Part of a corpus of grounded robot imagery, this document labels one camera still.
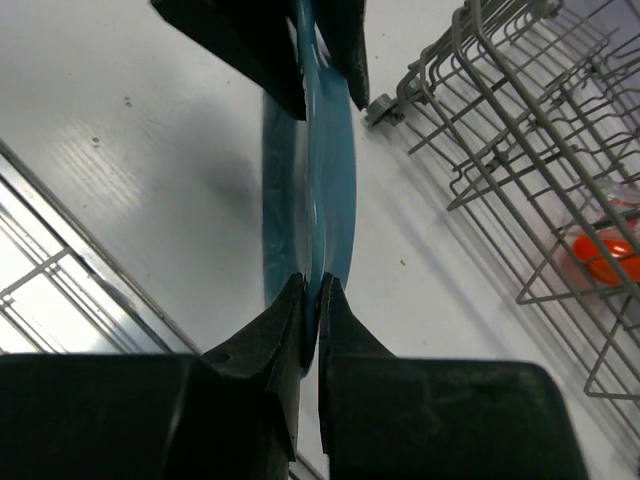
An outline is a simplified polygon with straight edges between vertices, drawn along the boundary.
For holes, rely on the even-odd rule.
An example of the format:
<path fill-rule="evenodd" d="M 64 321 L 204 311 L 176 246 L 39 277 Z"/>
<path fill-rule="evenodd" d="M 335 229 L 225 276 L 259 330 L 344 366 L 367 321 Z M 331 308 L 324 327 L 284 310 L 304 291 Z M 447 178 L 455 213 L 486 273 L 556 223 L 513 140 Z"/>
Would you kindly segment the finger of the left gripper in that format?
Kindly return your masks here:
<path fill-rule="evenodd" d="M 349 88 L 355 106 L 369 105 L 370 81 L 365 41 L 365 0 L 313 1 L 316 24 L 324 39 L 332 66 Z"/>
<path fill-rule="evenodd" d="M 262 87 L 293 119 L 306 118 L 302 74 L 288 22 L 292 1 L 160 0 L 169 25 Z"/>

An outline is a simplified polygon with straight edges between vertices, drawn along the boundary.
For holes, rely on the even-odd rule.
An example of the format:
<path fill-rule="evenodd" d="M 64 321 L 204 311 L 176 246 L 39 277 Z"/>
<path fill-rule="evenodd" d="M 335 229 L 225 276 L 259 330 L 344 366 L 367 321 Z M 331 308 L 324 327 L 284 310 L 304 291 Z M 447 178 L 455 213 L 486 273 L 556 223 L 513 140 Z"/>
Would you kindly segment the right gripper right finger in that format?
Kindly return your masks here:
<path fill-rule="evenodd" d="M 402 358 L 353 314 L 340 280 L 318 299 L 318 394 L 333 479 L 584 479 L 559 388 L 520 361 Z"/>

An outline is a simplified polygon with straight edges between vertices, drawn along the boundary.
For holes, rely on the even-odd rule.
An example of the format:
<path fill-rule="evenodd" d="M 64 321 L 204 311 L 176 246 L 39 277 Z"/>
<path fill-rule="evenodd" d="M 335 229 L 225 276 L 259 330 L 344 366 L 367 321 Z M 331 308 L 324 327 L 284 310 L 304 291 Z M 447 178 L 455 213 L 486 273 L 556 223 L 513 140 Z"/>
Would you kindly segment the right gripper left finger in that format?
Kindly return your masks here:
<path fill-rule="evenodd" d="M 196 354 L 5 354 L 5 479 L 284 479 L 296 457 L 301 275 Z"/>

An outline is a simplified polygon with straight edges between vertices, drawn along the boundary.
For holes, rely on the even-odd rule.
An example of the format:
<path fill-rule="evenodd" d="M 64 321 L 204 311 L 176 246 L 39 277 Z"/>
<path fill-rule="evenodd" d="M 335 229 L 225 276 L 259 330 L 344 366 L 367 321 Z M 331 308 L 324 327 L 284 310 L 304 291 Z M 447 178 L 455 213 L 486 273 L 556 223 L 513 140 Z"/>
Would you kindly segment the teal scalloped plate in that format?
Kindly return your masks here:
<path fill-rule="evenodd" d="M 297 121 L 270 96 L 262 129 L 264 299 L 271 304 L 293 274 L 305 283 L 301 368 L 313 361 L 316 305 L 325 274 L 346 282 L 356 225 L 356 155 L 346 79 L 321 56 L 311 2 L 294 4 L 294 59 L 307 118 Z"/>

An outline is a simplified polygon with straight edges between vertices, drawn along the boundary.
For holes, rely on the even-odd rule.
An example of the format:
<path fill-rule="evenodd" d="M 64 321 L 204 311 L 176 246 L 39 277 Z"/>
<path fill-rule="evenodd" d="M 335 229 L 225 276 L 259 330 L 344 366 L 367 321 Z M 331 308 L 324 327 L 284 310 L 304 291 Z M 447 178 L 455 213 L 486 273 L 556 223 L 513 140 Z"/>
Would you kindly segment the orange plastic bowl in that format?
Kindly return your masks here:
<path fill-rule="evenodd" d="M 599 249 L 589 237 L 579 236 L 572 249 L 576 257 L 584 263 L 587 271 L 597 281 L 605 285 L 621 285 L 622 278 L 614 270 L 609 258 L 615 260 L 629 279 L 635 283 L 639 277 L 639 255 L 625 240 L 603 239 L 608 254 Z"/>

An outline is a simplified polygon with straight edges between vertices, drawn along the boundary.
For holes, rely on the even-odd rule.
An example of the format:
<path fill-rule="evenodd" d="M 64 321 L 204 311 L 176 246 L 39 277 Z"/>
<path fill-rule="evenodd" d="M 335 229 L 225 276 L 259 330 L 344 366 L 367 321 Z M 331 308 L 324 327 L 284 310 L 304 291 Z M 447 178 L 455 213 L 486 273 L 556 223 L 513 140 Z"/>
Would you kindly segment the clear drinking glass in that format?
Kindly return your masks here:
<path fill-rule="evenodd" d="M 597 186 L 616 212 L 627 221 L 639 219 L 639 190 L 609 179 L 597 181 Z"/>

